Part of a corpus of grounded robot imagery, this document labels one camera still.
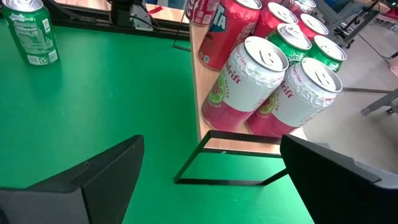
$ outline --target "green table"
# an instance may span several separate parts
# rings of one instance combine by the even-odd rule
[[[143,134],[124,223],[312,223],[289,177],[267,187],[173,183],[198,143],[189,52],[169,39],[54,30],[60,63],[32,67],[0,20],[0,186],[27,187]],[[209,154],[186,175],[264,179],[283,167],[281,159]]]

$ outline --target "black metal frame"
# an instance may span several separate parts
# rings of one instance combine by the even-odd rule
[[[272,177],[266,180],[217,180],[217,179],[193,179],[193,178],[182,178],[184,172],[188,169],[191,163],[199,155],[199,153],[218,153],[218,154],[234,154],[240,156],[257,156],[257,157],[272,157],[282,158],[280,154],[265,153],[265,152],[251,152],[251,151],[237,151],[230,149],[213,149],[206,148],[207,142],[211,139],[225,139],[234,141],[245,141],[255,143],[267,143],[280,145],[279,138],[271,138],[264,136],[256,136],[252,134],[241,134],[241,133],[229,133],[226,131],[210,130],[206,133],[205,137],[200,141],[197,148],[194,150],[192,155],[184,163],[180,171],[174,177],[174,183],[176,184],[205,184],[205,185],[243,185],[243,186],[266,186],[271,184],[275,180],[280,179],[287,173],[286,169],[281,170]]]
[[[393,113],[398,113],[398,107],[393,103],[393,101],[398,98],[398,88],[392,91],[387,91],[387,94],[382,98],[376,100],[375,102],[371,103],[369,106],[365,107],[361,110],[362,115],[366,116],[369,113],[379,109],[382,106],[389,106],[390,109],[386,111],[388,115]]]
[[[373,90],[367,88],[351,88],[351,87],[343,87],[343,91],[352,91],[356,93],[381,93],[381,94],[388,94],[390,90]]]
[[[112,20],[112,17],[114,17],[114,15],[112,15],[112,11],[59,4],[54,2],[54,0],[43,0],[43,2],[50,12],[52,24],[55,26],[145,35],[168,39],[190,40],[188,24],[179,24],[174,21],[154,19],[160,26],[159,30],[136,30],[133,26],[117,25],[117,22]]]
[[[177,41],[177,39],[178,39],[178,34],[180,33],[180,27],[181,27],[181,25],[183,24],[182,21],[184,20],[184,16],[185,16],[185,10],[184,10],[184,13],[182,14],[180,24],[178,25],[177,33],[176,33],[175,38],[174,38],[173,47],[176,48],[176,49],[180,49],[180,50],[185,50],[185,51],[187,51],[187,52],[191,52],[191,49],[189,49],[189,48],[187,48],[187,47],[182,47],[182,46],[179,46],[179,45],[175,44],[176,41]]]

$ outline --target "pull tab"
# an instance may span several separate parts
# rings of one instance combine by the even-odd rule
[[[322,45],[321,46],[322,50],[324,50],[326,53],[330,53],[330,48],[327,45]]]
[[[272,64],[274,64],[274,61],[273,61],[273,59],[272,59],[272,55],[271,55],[270,52],[264,53],[264,52],[262,52],[262,51],[260,50],[260,51],[259,51],[259,54],[260,54],[260,58],[261,58],[262,62],[264,62],[266,65],[272,65]]]
[[[287,32],[295,38],[300,38],[300,31],[294,26],[286,27]]]
[[[287,16],[286,16],[286,13],[285,13],[285,12],[278,11],[278,14],[279,14],[282,18],[284,18],[285,20],[287,20]]]
[[[310,24],[310,26],[315,27],[315,24],[313,24],[313,23],[311,22],[311,19],[307,20],[307,22],[308,22],[308,24]]]
[[[22,4],[29,4],[32,0],[17,0],[17,1]]]
[[[323,85],[323,86],[328,86],[330,85],[330,82],[327,80],[326,75],[322,72],[319,74],[317,71],[315,71],[315,75],[318,78],[318,81]]]

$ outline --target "sprite can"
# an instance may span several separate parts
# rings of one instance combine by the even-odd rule
[[[312,46],[296,24],[279,24],[268,40],[285,53],[290,65],[301,62]]]
[[[22,58],[32,65],[58,60],[49,11],[41,0],[2,0],[2,13]]]
[[[347,59],[344,50],[330,39],[321,35],[316,35],[313,40],[308,56],[321,61],[332,71],[338,72],[343,61]]]

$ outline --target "soda can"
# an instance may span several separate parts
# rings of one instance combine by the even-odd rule
[[[297,25],[310,41],[313,41],[316,35],[326,36],[329,33],[323,23],[308,14],[301,14]]]
[[[255,28],[261,6],[259,0],[221,0],[199,48],[200,60],[221,70],[234,47]]]
[[[317,4],[313,0],[284,0],[282,5],[292,11],[296,16],[303,13],[311,14]]]
[[[324,63],[334,72],[338,72],[341,64],[347,59],[347,55],[341,47],[321,35],[315,36],[308,56]]]
[[[297,17],[280,4],[270,2],[267,6],[261,9],[260,19],[253,35],[265,38],[275,31],[279,24],[298,23]]]
[[[343,85],[326,65],[304,58],[286,70],[282,84],[248,119],[253,134],[281,138],[328,108]]]
[[[282,3],[282,0],[261,0],[261,4],[263,7],[268,7],[268,3],[274,2],[274,3]]]
[[[199,26],[207,26],[220,0],[188,0],[185,15],[189,21]]]
[[[312,46],[296,24],[279,24],[268,40],[285,53],[290,64],[301,62]]]
[[[260,37],[248,37],[231,53],[201,111],[210,126],[234,131],[280,85],[289,63]]]
[[[21,57],[32,65],[58,60],[50,14],[41,0],[2,0],[2,13]]]

